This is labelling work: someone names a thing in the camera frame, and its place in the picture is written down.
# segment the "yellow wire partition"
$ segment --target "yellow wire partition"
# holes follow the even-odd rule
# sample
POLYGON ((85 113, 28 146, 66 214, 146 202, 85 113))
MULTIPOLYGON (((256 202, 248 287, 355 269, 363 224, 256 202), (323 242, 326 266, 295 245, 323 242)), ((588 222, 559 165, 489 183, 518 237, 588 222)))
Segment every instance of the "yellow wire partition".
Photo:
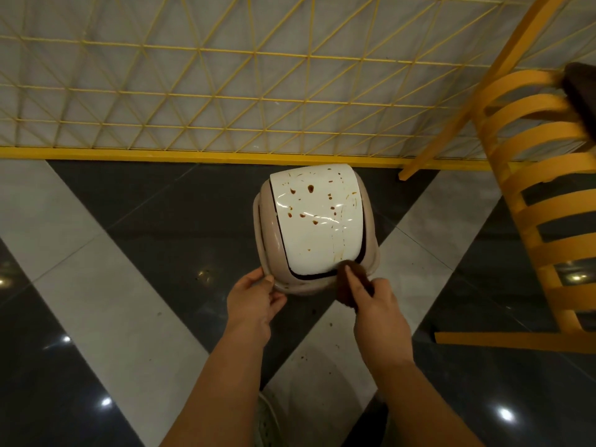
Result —
MULTIPOLYGON (((533 1, 0 0, 0 157, 405 166, 533 1)), ((595 59, 594 1, 519 69, 595 59)), ((466 129, 424 166, 490 169, 466 129)))

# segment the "stained white lid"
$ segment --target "stained white lid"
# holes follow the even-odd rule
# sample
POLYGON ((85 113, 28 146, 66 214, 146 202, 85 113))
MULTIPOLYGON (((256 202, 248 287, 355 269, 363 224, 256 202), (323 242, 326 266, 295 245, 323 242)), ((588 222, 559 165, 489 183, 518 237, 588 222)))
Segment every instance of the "stained white lid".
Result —
POLYGON ((324 273, 362 247, 360 188, 349 165, 320 165, 270 176, 290 269, 324 273))

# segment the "person's right arm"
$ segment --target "person's right arm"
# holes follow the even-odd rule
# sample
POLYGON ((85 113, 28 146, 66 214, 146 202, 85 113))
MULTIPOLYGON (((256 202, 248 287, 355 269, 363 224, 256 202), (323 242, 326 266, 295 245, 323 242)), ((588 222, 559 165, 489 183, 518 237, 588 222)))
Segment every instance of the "person's right arm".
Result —
POLYGON ((358 349, 387 402, 402 444, 483 446, 414 364, 411 331, 389 281, 373 280, 371 297, 349 267, 346 273, 358 305, 354 326, 358 349))

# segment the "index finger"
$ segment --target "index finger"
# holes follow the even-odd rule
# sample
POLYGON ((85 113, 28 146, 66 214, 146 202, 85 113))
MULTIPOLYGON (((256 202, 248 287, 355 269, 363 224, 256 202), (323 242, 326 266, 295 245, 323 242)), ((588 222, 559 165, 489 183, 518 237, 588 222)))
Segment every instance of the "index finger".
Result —
POLYGON ((262 279, 264 276, 263 267, 259 266, 257 269, 252 270, 250 273, 242 276, 238 282, 234 285, 234 288, 246 290, 250 288, 255 282, 262 279))
POLYGON ((361 308, 371 300, 371 296, 348 265, 346 265, 346 277, 352 291, 352 296, 354 296, 354 301, 358 305, 358 308, 361 308))

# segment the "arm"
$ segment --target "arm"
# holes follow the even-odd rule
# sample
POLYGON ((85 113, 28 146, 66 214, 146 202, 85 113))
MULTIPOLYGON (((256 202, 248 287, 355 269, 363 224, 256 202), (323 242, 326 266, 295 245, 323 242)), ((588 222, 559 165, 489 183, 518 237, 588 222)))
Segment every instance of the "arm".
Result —
POLYGON ((346 273, 358 305, 356 342, 403 445, 482 447, 414 364, 410 328, 389 281, 375 279, 371 297, 349 267, 346 273))
POLYGON ((228 322, 161 447, 250 446, 269 322, 286 304, 263 269, 241 278, 228 295, 228 322))

